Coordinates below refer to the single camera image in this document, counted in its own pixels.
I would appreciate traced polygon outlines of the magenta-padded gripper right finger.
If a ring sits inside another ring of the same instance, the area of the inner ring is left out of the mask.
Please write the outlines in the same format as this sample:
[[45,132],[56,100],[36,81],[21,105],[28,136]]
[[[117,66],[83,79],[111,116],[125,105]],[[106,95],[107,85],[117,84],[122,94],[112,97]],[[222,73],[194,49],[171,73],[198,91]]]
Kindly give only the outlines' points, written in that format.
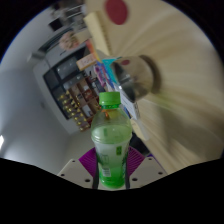
[[146,186],[166,175],[166,171],[152,154],[144,156],[135,148],[129,148],[126,168],[127,189]]

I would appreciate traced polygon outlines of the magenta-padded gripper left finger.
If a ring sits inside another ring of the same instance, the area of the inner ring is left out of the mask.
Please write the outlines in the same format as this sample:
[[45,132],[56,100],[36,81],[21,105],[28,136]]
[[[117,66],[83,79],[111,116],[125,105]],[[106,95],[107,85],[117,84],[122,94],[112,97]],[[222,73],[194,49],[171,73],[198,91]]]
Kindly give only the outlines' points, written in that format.
[[99,171],[96,150],[92,148],[79,159],[71,159],[58,173],[58,176],[80,187],[97,189]]

